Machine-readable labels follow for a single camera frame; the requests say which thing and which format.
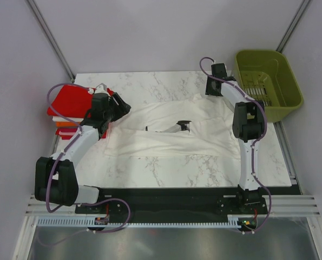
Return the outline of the white t shirt robot print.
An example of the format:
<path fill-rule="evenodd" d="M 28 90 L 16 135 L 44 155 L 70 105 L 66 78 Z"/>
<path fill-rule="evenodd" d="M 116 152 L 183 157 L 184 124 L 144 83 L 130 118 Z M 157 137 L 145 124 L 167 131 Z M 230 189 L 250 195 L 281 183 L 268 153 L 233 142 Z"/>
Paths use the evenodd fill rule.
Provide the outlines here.
<path fill-rule="evenodd" d="M 141 104 L 111 125 L 105 154 L 131 157 L 208 155 L 240 159 L 233 113 L 222 97 Z"/>

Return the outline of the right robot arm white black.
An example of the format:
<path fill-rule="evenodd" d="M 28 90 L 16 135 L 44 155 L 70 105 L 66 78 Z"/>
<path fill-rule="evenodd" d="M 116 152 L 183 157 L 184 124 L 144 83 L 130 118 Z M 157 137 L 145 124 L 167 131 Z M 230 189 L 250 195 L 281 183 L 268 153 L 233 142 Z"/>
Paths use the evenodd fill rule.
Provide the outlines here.
<path fill-rule="evenodd" d="M 256 181 L 259 141 L 265 136 L 267 128 L 264 104 L 242 90 L 235 78 L 227 75 L 223 63 L 211 65 L 205 94 L 224 97 L 233 107 L 232 131 L 238 139 L 241 157 L 239 187 L 243 191 L 257 190 L 260 187 Z"/>

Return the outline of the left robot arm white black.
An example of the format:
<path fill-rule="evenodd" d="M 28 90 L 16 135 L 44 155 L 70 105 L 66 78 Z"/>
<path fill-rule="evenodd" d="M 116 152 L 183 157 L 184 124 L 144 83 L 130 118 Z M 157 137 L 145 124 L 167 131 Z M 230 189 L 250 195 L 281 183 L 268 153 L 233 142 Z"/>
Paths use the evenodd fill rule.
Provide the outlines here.
<path fill-rule="evenodd" d="M 35 198 L 45 202 L 48 212 L 61 206 L 87 204 L 95 213 L 106 208 L 106 199 L 97 187 L 79 185 L 75 168 L 90 148 L 108 130 L 109 124 L 127 115 L 131 106 L 116 92 L 93 95 L 91 108 L 67 146 L 36 162 Z"/>

